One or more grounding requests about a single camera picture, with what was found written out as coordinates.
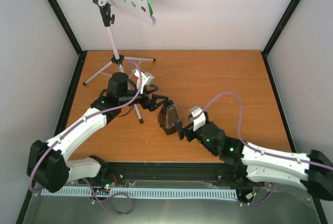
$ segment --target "purple tube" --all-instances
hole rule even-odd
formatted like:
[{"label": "purple tube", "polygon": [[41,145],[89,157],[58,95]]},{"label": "purple tube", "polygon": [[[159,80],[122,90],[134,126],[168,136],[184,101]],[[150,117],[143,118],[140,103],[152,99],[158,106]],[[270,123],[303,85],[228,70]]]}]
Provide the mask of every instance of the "purple tube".
[{"label": "purple tube", "polygon": [[36,174],[36,171],[37,169],[40,167],[42,161],[45,159],[45,157],[48,155],[48,153],[50,153],[50,151],[58,144],[58,141],[55,141],[46,151],[45,153],[41,156],[41,158],[37,161],[35,167],[33,168],[32,172],[31,172],[31,175],[30,175],[30,178],[29,178],[29,190],[31,192],[38,192],[40,190],[42,190],[43,188],[39,188],[39,189],[34,189],[32,187],[32,181],[33,181],[33,178],[35,177],[35,174]]},{"label": "purple tube", "polygon": [[[249,206],[258,206],[258,205],[260,205],[260,204],[266,202],[269,198],[272,197],[273,190],[274,190],[274,184],[272,183],[272,187],[271,187],[271,190],[270,190],[270,192],[268,193],[268,195],[267,195],[264,199],[262,199],[261,201],[259,201],[259,202],[256,202],[256,203],[250,203]],[[239,204],[245,204],[245,205],[246,205],[246,203],[242,203],[242,202],[240,202],[239,199],[237,199],[236,201],[237,201]]]},{"label": "purple tube", "polygon": [[[96,112],[96,113],[93,113],[93,114],[91,114],[89,116],[86,116],[86,120],[88,120],[88,119],[90,119],[90,118],[92,118],[94,116],[100,115],[100,114],[104,114],[104,113],[107,113],[107,112],[110,112],[110,111],[114,111],[114,110],[126,107],[127,105],[131,104],[137,98],[137,96],[140,93],[141,86],[142,86],[141,70],[140,70],[140,67],[139,67],[139,65],[137,63],[135,63],[133,61],[129,61],[129,63],[134,63],[134,65],[136,66],[136,69],[139,71],[139,81],[140,81],[140,83],[139,83],[139,87],[137,88],[137,92],[135,93],[135,95],[133,96],[133,98],[131,100],[129,100],[127,103],[122,104],[120,106],[113,107],[113,108],[108,108],[108,109],[102,110],[100,112]],[[60,140],[63,140],[70,132],[72,132],[75,128],[77,128],[82,123],[84,123],[84,120],[80,120],[76,124],[74,124],[69,130],[67,130],[64,134],[62,134],[60,136]]]},{"label": "purple tube", "polygon": [[[253,150],[253,151],[256,151],[258,153],[261,152],[261,150],[259,149],[256,149],[252,146],[250,146],[246,141],[243,140],[243,138],[241,137],[241,122],[242,122],[242,117],[243,117],[243,105],[241,103],[241,99],[239,98],[239,96],[234,93],[234,92],[223,92],[221,94],[218,94],[216,97],[214,97],[212,100],[210,100],[207,105],[203,108],[203,110],[201,111],[201,113],[199,115],[197,115],[194,119],[198,118],[204,111],[206,111],[206,109],[216,100],[218,99],[219,97],[221,96],[224,96],[224,95],[233,95],[237,98],[238,100],[238,105],[239,105],[239,118],[238,118],[238,126],[237,126],[237,135],[238,135],[238,138],[240,139],[240,141],[242,142],[242,144],[244,144],[244,146],[248,147],[249,149]],[[276,154],[272,154],[272,153],[268,153],[268,152],[265,152],[264,153],[265,155],[268,155],[268,156],[271,156],[271,157],[275,157],[275,158],[281,158],[281,159],[285,159],[285,160],[290,160],[290,161],[296,161],[296,162],[302,162],[302,163],[307,163],[307,164],[310,164],[310,165],[313,165],[313,166],[318,166],[318,167],[321,167],[321,168],[326,168],[326,169],[329,169],[331,171],[333,171],[333,167],[331,166],[328,166],[328,165],[324,165],[324,164],[321,164],[321,163],[316,163],[314,161],[309,161],[309,160],[303,160],[301,159],[300,161],[298,161],[296,158],[291,158],[291,157],[286,157],[286,156],[283,156],[283,155],[276,155]]]},{"label": "purple tube", "polygon": [[[106,112],[110,112],[110,111],[113,111],[113,110],[116,110],[116,109],[120,109],[120,108],[123,108],[123,107],[126,107],[127,105],[131,104],[136,98],[137,96],[139,95],[140,93],[140,90],[141,90],[141,86],[142,86],[142,75],[141,75],[141,70],[140,70],[140,67],[137,63],[135,63],[134,61],[129,61],[130,63],[134,63],[134,65],[136,66],[136,69],[139,71],[139,88],[137,90],[137,92],[135,93],[134,97],[128,101],[127,103],[123,104],[123,105],[120,105],[120,106],[117,106],[117,107],[113,107],[113,108],[108,108],[108,109],[105,109],[105,110],[102,110],[100,112],[97,112],[97,113],[94,113],[94,114],[91,114],[89,116],[86,117],[86,119],[90,119],[94,116],[97,116],[99,114],[103,114],[103,113],[106,113]],[[70,129],[68,129],[62,136],[60,136],[60,140],[63,140],[71,131],[73,131],[75,128],[77,128],[80,124],[84,123],[84,120],[81,119],[80,121],[78,121],[76,124],[74,124]],[[38,167],[41,165],[41,163],[43,162],[43,160],[45,159],[45,157],[47,156],[47,154],[58,144],[59,142],[56,141],[54,142],[46,151],[45,153],[41,156],[41,158],[38,160],[38,162],[36,163],[35,167],[33,168],[32,172],[31,172],[31,175],[30,175],[30,178],[29,178],[29,190],[31,192],[36,192],[36,191],[39,191],[43,188],[40,188],[40,189],[34,189],[32,187],[32,182],[33,182],[33,178],[36,174],[36,171],[38,169]]]},{"label": "purple tube", "polygon": [[[96,194],[95,190],[93,189],[92,185],[88,182],[88,180],[86,178],[83,178],[83,180],[85,181],[85,183],[87,183],[88,187],[91,189],[92,194],[93,194],[93,198],[95,199],[95,201],[97,201],[97,203],[108,213],[110,213],[112,215],[125,215],[125,214],[128,214],[132,210],[132,208],[133,208],[132,199],[129,197],[128,194],[119,192],[119,193],[113,194],[113,195],[107,197],[106,199],[100,201],[98,199],[98,195]],[[114,198],[117,195],[125,195],[126,198],[129,199],[129,207],[125,212],[122,212],[122,213],[113,212],[113,211],[107,209],[102,203],[102,202],[106,202],[106,201]]]}]

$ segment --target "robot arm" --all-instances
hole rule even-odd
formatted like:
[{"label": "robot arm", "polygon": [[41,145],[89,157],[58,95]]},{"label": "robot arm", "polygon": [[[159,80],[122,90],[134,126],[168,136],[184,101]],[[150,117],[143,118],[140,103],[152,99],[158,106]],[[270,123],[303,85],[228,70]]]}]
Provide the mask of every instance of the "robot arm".
[{"label": "robot arm", "polygon": [[[141,104],[144,109],[149,111],[156,110],[166,102],[171,102],[166,96],[149,94],[158,89],[152,84],[153,76],[150,73],[142,72],[142,90],[138,97],[130,105]],[[98,175],[104,161],[96,156],[91,156],[83,160],[68,161],[71,154],[93,133],[109,124],[120,112],[121,109],[108,111],[99,114],[101,111],[111,109],[116,106],[129,102],[137,92],[128,90],[129,77],[124,73],[115,73],[109,80],[106,95],[104,92],[91,104],[91,107],[70,127],[65,129],[57,136],[49,139],[45,143],[37,140],[31,145],[28,161],[27,174],[31,175],[41,156],[56,143],[52,150],[38,167],[34,180],[48,189],[50,192],[60,190],[67,182],[81,178],[92,178]]]},{"label": "robot arm", "polygon": [[[244,145],[241,140],[225,135],[212,121],[207,112],[201,114],[201,108],[190,110],[188,126],[176,124],[180,139],[197,139],[212,155],[218,156],[224,163],[234,166],[234,180],[238,183],[273,182],[291,185],[308,191],[312,196],[333,201],[333,171],[312,166],[302,161],[333,166],[332,162],[320,151],[310,154],[287,153],[259,147],[252,143]],[[268,156],[273,154],[289,159]]]}]

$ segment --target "metal stand leg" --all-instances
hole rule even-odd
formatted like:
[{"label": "metal stand leg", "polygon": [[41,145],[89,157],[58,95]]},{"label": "metal stand leg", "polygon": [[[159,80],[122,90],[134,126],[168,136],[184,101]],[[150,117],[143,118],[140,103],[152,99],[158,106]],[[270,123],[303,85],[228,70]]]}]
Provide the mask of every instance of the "metal stand leg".
[{"label": "metal stand leg", "polygon": [[137,114],[137,117],[139,118],[139,122],[140,122],[141,124],[144,123],[144,120],[142,119],[142,116],[141,116],[141,114],[140,114],[139,108],[137,107],[136,104],[134,104],[134,109],[135,109],[135,112],[136,112],[136,114]]},{"label": "metal stand leg", "polygon": [[155,58],[140,58],[140,57],[128,57],[128,56],[125,56],[125,60],[132,60],[132,61],[156,61]]},{"label": "metal stand leg", "polygon": [[88,80],[86,80],[83,85],[87,85],[91,80],[93,80],[96,76],[101,74],[104,70],[106,70],[109,66],[111,66],[112,62],[110,61],[108,64],[106,64],[103,68],[101,68],[99,71],[97,71],[92,77],[90,77]]}]

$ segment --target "gray wall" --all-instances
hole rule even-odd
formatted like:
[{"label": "gray wall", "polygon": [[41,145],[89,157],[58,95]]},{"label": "gray wall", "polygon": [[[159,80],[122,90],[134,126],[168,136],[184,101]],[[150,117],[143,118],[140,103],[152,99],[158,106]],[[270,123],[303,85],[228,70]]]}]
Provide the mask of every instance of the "gray wall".
[{"label": "gray wall", "polygon": [[[333,160],[333,0],[302,0],[268,57],[298,151]],[[323,202],[329,223],[333,203]]]},{"label": "gray wall", "polygon": [[[110,49],[92,0],[57,0],[83,49]],[[151,26],[113,9],[118,49],[262,49],[290,0],[151,0]]]},{"label": "gray wall", "polygon": [[0,222],[15,223],[30,145],[52,137],[77,55],[47,0],[0,0]]}]

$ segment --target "wooden tabletop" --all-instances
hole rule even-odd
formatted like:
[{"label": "wooden tabletop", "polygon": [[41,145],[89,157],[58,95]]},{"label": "wooden tabletop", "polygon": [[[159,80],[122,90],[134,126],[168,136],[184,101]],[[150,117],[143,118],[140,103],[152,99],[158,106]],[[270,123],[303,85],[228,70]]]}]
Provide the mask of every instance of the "wooden tabletop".
[{"label": "wooden tabletop", "polygon": [[[87,86],[82,83],[104,66],[112,54],[88,52],[68,125],[81,117],[107,87],[109,77],[104,74]],[[194,106],[204,107],[217,94],[232,91],[244,105],[243,138],[267,148],[290,151],[260,51],[120,51],[120,54],[156,58],[156,62],[145,61],[140,67],[155,76],[153,83],[160,88],[157,93],[175,102],[183,123],[188,123],[188,111]],[[118,72],[118,67],[113,64],[107,72]],[[220,162],[198,141],[180,141],[176,133],[166,136],[157,123],[159,109],[155,112],[140,109],[140,112],[144,124],[138,122],[134,110],[116,118],[86,140],[71,159],[97,155],[106,161]],[[219,98],[207,112],[209,119],[228,136],[237,138],[239,108],[233,96]]]}]

